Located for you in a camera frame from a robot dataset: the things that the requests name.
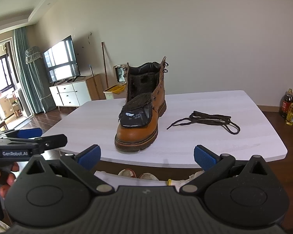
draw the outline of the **cabinet drawer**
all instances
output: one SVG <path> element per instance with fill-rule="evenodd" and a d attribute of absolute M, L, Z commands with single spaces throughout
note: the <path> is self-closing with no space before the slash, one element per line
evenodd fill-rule
<path fill-rule="evenodd" d="M 59 92 L 70 92 L 70 91 L 74 91 L 73 85 L 72 84 L 66 84 L 66 85 L 59 85 L 57 87 L 57 89 L 59 90 Z"/>
<path fill-rule="evenodd" d="M 63 105 L 79 106 L 75 92 L 60 93 Z"/>

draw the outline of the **yellow trash bin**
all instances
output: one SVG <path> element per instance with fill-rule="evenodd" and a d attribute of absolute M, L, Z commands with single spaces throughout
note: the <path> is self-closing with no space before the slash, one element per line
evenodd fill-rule
<path fill-rule="evenodd" d="M 104 91 L 106 99 L 126 98 L 126 85 L 114 85 Z"/>

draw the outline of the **shoelace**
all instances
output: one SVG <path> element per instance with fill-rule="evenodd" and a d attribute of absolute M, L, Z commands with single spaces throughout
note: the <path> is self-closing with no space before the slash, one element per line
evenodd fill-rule
<path fill-rule="evenodd" d="M 174 126 L 185 126 L 190 125 L 193 123 L 201 123 L 206 125 L 213 125 L 213 126 L 222 126 L 227 130 L 230 134 L 238 134 L 240 132 L 240 127 L 233 123 L 231 120 L 231 116 L 225 116 L 220 114 L 207 114 L 207 113 L 200 113 L 198 111 L 193 111 L 193 113 L 188 118 L 183 118 L 175 121 L 172 123 L 167 129 Z M 177 124 L 183 120 L 189 120 L 190 122 Z M 237 129 L 237 132 L 233 132 L 229 129 L 228 125 L 231 125 Z"/>

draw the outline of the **blue gripper pad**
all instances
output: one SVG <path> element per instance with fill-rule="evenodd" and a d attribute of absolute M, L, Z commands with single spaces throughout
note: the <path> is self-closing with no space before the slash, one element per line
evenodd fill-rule
<path fill-rule="evenodd" d="M 196 145 L 194 148 L 194 161 L 204 171 L 207 171 L 220 161 L 220 157 L 204 146 Z"/>
<path fill-rule="evenodd" d="M 75 156 L 77 163 L 90 171 L 101 159 L 100 146 L 95 144 Z"/>
<path fill-rule="evenodd" d="M 18 138 L 29 139 L 34 137 L 40 137 L 42 135 L 42 129 L 21 129 L 17 132 Z"/>

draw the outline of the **brown leather boot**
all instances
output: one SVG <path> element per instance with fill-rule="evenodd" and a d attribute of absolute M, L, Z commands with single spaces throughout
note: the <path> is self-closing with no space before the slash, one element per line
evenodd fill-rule
<path fill-rule="evenodd" d="M 166 110 L 165 59 L 161 64 L 152 62 L 127 68 L 127 102 L 119 114 L 115 136 L 115 146 L 120 151 L 143 150 L 157 137 L 157 120 Z"/>

